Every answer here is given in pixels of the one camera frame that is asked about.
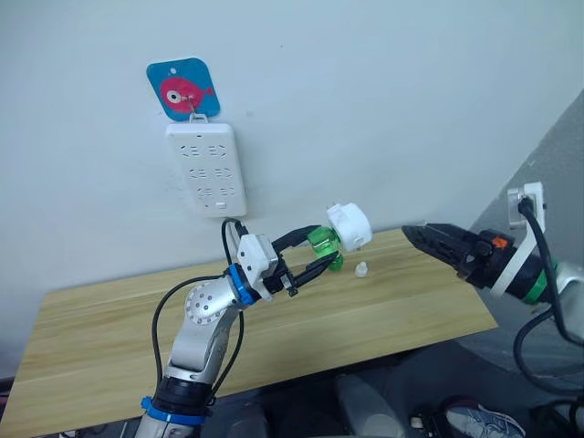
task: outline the white cap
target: white cap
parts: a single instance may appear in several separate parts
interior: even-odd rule
[[[367,264],[365,262],[357,263],[355,267],[356,276],[366,276],[367,275]]]
[[[327,214],[346,251],[361,248],[373,238],[367,216],[356,204],[337,203],[327,210]]]

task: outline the sneaker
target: sneaker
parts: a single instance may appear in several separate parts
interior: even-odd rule
[[[474,400],[448,406],[446,419],[458,432],[472,438],[524,438],[526,431],[510,416],[489,411]]]

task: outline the wooden tabletop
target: wooden tabletop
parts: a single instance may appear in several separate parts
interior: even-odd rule
[[[289,266],[314,258],[285,253]],[[366,261],[369,273],[354,274]],[[225,263],[177,269],[48,294],[16,375],[0,436],[25,437],[141,415],[155,381],[150,326],[163,293]],[[184,293],[159,322],[163,360],[183,321]],[[476,292],[447,265],[414,249],[400,230],[374,235],[290,298],[245,312],[244,344],[219,391],[230,394],[446,339],[496,323]],[[231,332],[235,344],[237,324]]]

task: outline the blue ring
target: blue ring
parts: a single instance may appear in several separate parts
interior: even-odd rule
[[[204,423],[203,416],[180,415],[178,413],[159,411],[152,405],[152,397],[144,397],[140,406],[146,410],[149,417],[152,417],[154,420],[160,420],[161,422],[172,422],[182,426],[197,426]]]
[[[229,266],[229,274],[231,275],[231,278],[234,280],[235,288],[239,293],[239,300],[247,306],[251,306],[252,304],[254,304],[256,301],[247,291],[247,289],[244,286],[244,283],[241,281],[241,277],[237,272],[237,267],[235,266],[235,263]]]

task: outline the power strip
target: power strip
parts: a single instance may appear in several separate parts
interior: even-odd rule
[[[166,139],[181,164],[184,180],[205,216],[247,213],[235,136],[226,123],[173,123]]]

